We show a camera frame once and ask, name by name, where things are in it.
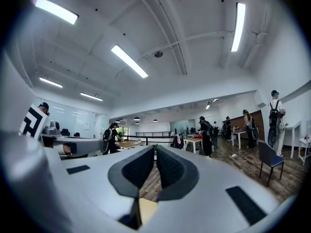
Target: table leg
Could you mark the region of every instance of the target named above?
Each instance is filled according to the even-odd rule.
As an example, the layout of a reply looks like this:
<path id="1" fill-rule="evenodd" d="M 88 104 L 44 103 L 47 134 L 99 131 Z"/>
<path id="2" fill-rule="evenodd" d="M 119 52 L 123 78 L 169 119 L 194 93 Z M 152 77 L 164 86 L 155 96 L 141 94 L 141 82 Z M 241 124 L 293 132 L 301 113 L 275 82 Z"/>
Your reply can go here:
<path id="1" fill-rule="evenodd" d="M 239 149 L 241 149 L 241 134 L 238 134 L 238 138 L 239 138 Z"/>
<path id="2" fill-rule="evenodd" d="M 291 151 L 291 159 L 294 156 L 294 144 L 295 144 L 295 128 L 292 128 L 292 151 Z"/>

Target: wooden floor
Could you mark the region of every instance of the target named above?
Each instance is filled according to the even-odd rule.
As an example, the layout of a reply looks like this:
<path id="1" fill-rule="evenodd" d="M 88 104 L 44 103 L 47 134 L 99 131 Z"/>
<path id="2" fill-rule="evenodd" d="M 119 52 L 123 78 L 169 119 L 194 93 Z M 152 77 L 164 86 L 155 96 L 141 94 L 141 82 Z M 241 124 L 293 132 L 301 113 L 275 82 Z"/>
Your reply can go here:
<path id="1" fill-rule="evenodd" d="M 238 171 L 249 176 L 256 182 L 266 186 L 270 168 L 263 165 L 261 178 L 259 179 L 260 164 L 258 157 L 258 147 L 254 148 L 254 151 L 247 149 L 247 140 L 241 140 L 241 150 L 238 146 L 232 146 L 232 142 L 226 142 L 222 139 L 218 139 L 218 149 L 216 149 L 211 158 L 228 163 Z M 192 144 L 189 144 L 187 151 L 193 152 Z M 236 159 L 229 159 L 228 157 L 236 153 L 239 157 Z M 268 190 L 271 191 L 275 197 L 283 202 L 290 195 L 297 193 L 301 187 L 304 177 L 309 170 L 310 160 L 307 159 L 304 166 L 302 166 L 302 161 L 298 160 L 298 151 L 295 151 L 294 158 L 290 159 L 290 150 L 283 149 L 282 151 L 285 163 L 282 174 L 282 179 L 279 180 L 281 165 L 274 168 Z M 148 179 L 146 180 L 144 186 L 139 192 L 140 198 L 151 200 L 156 202 L 158 193 L 161 191 L 161 180 L 158 169 L 156 168 L 156 163 L 152 169 Z"/>

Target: yellow object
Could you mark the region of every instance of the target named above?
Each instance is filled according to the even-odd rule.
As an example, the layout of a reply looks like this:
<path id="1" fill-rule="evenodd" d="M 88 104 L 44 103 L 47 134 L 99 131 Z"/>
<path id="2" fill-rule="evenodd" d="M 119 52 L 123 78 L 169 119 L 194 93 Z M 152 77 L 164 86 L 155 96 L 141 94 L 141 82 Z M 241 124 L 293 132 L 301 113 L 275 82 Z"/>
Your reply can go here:
<path id="1" fill-rule="evenodd" d="M 146 199 L 139 199 L 139 209 L 142 224 L 146 224 L 157 210 L 157 203 Z"/>

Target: rectangular light fixture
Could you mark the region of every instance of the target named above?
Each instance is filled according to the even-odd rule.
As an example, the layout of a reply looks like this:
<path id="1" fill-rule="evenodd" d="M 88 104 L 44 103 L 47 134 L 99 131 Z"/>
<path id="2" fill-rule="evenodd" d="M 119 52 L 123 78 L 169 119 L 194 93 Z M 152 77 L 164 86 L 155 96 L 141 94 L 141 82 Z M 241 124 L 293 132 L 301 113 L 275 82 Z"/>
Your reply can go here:
<path id="1" fill-rule="evenodd" d="M 237 14 L 234 30 L 234 38 L 232 43 L 231 52 L 236 52 L 239 48 L 240 40 L 242 37 L 244 19 L 245 19 L 246 6 L 243 3 L 237 3 Z"/>
<path id="2" fill-rule="evenodd" d="M 36 0 L 35 6 L 40 8 L 40 9 L 46 10 L 46 11 L 64 19 L 65 21 L 67 21 L 71 24 L 75 24 L 76 20 L 79 17 L 77 14 L 75 14 L 75 13 L 73 13 L 67 9 L 64 9 L 61 6 L 59 6 L 55 3 L 52 3 L 50 1 L 47 1 L 47 0 Z"/>
<path id="3" fill-rule="evenodd" d="M 148 74 L 141 69 L 141 67 L 124 52 L 118 45 L 115 45 L 112 50 L 120 59 L 127 63 L 136 73 L 138 73 L 143 79 L 148 77 Z"/>
<path id="4" fill-rule="evenodd" d="M 88 95 L 88 94 L 85 94 L 85 93 L 83 93 L 83 92 L 81 92 L 80 94 L 81 94 L 82 96 L 86 96 L 86 97 L 91 98 L 91 99 L 96 99 L 96 100 L 98 100 L 98 101 L 103 101 L 102 99 L 99 99 L 99 98 L 93 97 L 93 96 Z"/>
<path id="5" fill-rule="evenodd" d="M 49 83 L 49 84 L 55 85 L 55 86 L 57 86 L 57 87 L 63 88 L 63 86 L 62 86 L 61 84 L 58 84 L 58 83 L 52 82 L 52 81 L 50 81 L 50 80 L 46 80 L 46 79 L 41 78 L 41 77 L 40 77 L 40 80 L 41 80 L 41 81 L 44 81 L 44 82 L 46 82 L 46 83 Z"/>

